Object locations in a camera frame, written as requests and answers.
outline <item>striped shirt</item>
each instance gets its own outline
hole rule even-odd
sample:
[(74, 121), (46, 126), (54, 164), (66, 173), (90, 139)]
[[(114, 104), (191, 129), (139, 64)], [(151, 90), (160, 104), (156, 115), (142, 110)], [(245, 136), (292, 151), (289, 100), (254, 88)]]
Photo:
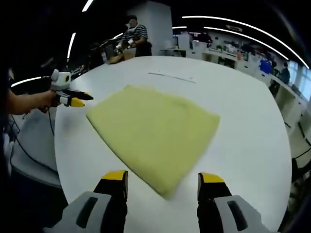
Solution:
[(122, 37), (122, 41), (127, 42), (130, 39), (133, 39), (134, 41), (139, 40), (141, 38), (148, 39), (147, 29), (145, 26), (139, 24), (136, 26), (136, 28), (131, 31), (127, 30)]

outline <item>hand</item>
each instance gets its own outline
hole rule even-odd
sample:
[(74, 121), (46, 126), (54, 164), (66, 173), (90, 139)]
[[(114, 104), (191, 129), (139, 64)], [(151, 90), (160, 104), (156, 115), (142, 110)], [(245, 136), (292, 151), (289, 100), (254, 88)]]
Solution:
[(42, 105), (48, 107), (57, 107), (59, 103), (56, 101), (56, 92), (46, 91), (42, 93)]

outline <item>white wall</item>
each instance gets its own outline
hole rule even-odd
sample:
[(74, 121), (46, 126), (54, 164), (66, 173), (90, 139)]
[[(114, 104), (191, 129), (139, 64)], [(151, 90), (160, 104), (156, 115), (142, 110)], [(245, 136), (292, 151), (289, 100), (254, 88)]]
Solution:
[(147, 1), (131, 8), (127, 13), (136, 15), (138, 23), (147, 28), (152, 54), (160, 55), (164, 42), (173, 38), (171, 8), (162, 3)]

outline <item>yellow cloth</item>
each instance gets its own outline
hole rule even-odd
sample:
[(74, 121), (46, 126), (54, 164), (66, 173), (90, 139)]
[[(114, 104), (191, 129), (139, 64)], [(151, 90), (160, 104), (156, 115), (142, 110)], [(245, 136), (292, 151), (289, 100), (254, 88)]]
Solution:
[(133, 86), (100, 102), (87, 118), (114, 153), (166, 199), (201, 157), (220, 121), (185, 98)]

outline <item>window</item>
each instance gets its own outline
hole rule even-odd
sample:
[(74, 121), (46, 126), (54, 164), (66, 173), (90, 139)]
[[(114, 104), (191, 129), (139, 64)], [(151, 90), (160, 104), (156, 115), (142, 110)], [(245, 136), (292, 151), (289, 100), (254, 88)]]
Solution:
[(288, 70), (290, 72), (291, 78), (290, 83), (295, 83), (297, 72), (298, 72), (298, 63), (290, 61), (288, 63)]
[(306, 67), (302, 68), (302, 77), (299, 85), (299, 90), (303, 96), (310, 100), (311, 97), (311, 70)]

